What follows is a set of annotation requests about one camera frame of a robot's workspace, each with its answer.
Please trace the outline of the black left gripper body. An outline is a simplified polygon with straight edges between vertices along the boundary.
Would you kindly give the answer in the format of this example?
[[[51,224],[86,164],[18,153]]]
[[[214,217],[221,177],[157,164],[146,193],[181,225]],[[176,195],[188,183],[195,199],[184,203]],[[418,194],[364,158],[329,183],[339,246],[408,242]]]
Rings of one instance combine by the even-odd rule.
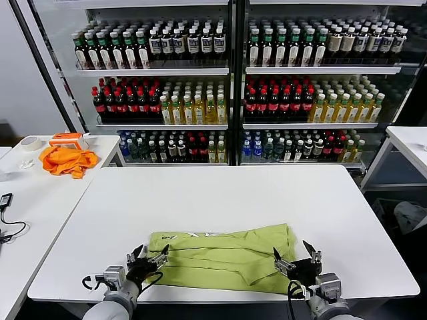
[[[127,264],[126,279],[134,283],[142,283],[152,273],[157,271],[157,264],[148,259],[137,259]]]

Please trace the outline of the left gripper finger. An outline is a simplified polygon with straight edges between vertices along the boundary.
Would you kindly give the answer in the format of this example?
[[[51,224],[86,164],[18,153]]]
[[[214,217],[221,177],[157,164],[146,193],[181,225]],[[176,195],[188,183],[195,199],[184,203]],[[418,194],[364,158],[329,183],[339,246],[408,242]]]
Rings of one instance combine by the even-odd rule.
[[[167,244],[159,254],[150,257],[148,261],[156,267],[163,267],[168,261],[169,244]]]
[[[143,251],[144,244],[141,244],[139,247],[136,247],[131,253],[126,255],[127,264],[135,263],[139,259],[140,253]]]

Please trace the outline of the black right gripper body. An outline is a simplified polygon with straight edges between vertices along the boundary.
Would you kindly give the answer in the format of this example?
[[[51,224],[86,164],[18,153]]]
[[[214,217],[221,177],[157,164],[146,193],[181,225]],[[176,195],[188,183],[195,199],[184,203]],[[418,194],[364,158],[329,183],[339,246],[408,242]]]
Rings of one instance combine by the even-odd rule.
[[[292,267],[287,268],[287,278],[299,281],[304,286],[316,284],[316,277],[322,272],[322,263],[312,262],[311,259],[301,259],[292,262]]]

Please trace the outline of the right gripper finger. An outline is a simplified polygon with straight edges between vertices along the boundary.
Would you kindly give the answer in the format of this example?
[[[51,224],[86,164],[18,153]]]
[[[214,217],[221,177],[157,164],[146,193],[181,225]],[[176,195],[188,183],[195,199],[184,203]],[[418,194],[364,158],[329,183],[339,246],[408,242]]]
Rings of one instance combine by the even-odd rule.
[[[321,263],[322,252],[320,250],[315,250],[314,246],[305,240],[303,240],[302,243],[311,257],[311,263]]]
[[[275,247],[273,247],[273,253],[274,266],[278,271],[290,271],[296,267],[293,263],[290,263],[283,259]]]

